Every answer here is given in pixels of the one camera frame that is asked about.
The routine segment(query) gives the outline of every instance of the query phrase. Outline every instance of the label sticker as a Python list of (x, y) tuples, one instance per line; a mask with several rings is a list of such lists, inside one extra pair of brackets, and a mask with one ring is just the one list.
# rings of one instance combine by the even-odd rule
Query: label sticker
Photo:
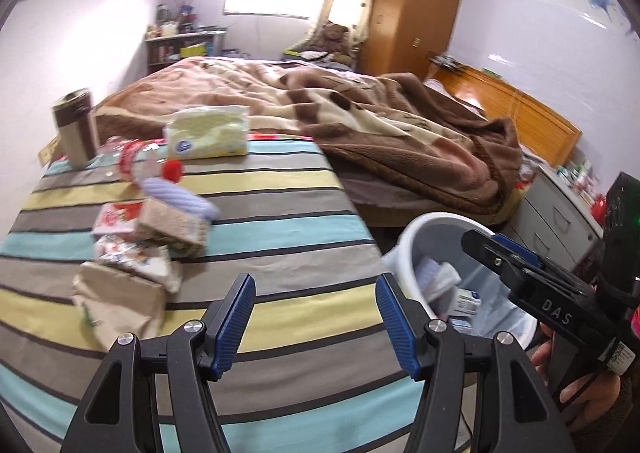
[[(607, 349), (598, 357), (599, 361), (604, 361), (607, 358), (607, 354), (609, 354), (610, 348), (613, 346), (613, 342), (615, 340), (611, 340)], [(613, 352), (611, 359), (609, 361), (609, 370), (617, 375), (622, 375), (626, 372), (631, 363), (636, 359), (636, 354), (626, 346), (622, 341), (618, 343), (616, 351)]]
[(190, 141), (178, 141), (175, 145), (175, 151), (178, 154), (184, 154), (188, 152), (193, 147), (193, 144)]

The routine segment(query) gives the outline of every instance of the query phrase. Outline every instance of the wooden wardrobe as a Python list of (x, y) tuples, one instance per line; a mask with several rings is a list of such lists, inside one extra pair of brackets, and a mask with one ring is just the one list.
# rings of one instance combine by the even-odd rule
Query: wooden wardrobe
[(373, 0), (369, 39), (357, 70), (377, 76), (412, 72), (423, 79), (431, 52), (449, 46), (460, 0)]

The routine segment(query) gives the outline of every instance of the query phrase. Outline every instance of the bottle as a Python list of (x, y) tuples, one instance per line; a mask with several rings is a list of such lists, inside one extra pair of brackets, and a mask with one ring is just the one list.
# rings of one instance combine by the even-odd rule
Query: bottle
[(166, 159), (159, 144), (154, 141), (127, 141), (115, 149), (119, 152), (120, 176), (138, 186), (151, 177), (162, 177), (171, 182), (178, 182), (182, 177), (182, 163)]
[(589, 182), (589, 174), (583, 168), (581, 170), (581, 172), (578, 173), (578, 176), (575, 178), (574, 191), (576, 193), (580, 194), (580, 192), (582, 192), (582, 190), (584, 190), (584, 188), (586, 188), (588, 182)]
[(607, 214), (607, 199), (605, 196), (600, 193), (591, 206), (591, 215), (596, 219), (596, 222), (600, 224), (600, 226), (604, 227), (604, 217)]

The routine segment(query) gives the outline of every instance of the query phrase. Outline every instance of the plastic bottle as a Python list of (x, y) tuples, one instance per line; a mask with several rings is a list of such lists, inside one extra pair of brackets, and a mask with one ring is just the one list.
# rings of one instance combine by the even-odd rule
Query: plastic bottle
[(112, 155), (118, 154), (118, 172), (124, 180), (140, 186), (143, 180), (151, 177), (178, 182), (182, 176), (182, 163), (166, 159), (154, 141), (133, 140), (112, 146)]
[(600, 226), (604, 227), (604, 217), (607, 214), (607, 199), (601, 193), (596, 197), (593, 206), (591, 206), (591, 215), (596, 219)]

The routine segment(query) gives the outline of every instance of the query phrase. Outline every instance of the snack bag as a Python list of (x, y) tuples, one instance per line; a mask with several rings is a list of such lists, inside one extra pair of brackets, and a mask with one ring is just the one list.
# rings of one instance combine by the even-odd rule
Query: snack bag
[(245, 156), (249, 107), (193, 107), (175, 112), (164, 128), (172, 159)]
[(91, 233), (95, 239), (104, 235), (135, 239), (140, 210), (142, 202), (107, 202), (100, 208)]
[(127, 242), (117, 235), (105, 235), (94, 244), (95, 261), (162, 285), (169, 293), (180, 290), (181, 264), (172, 262), (165, 245)]

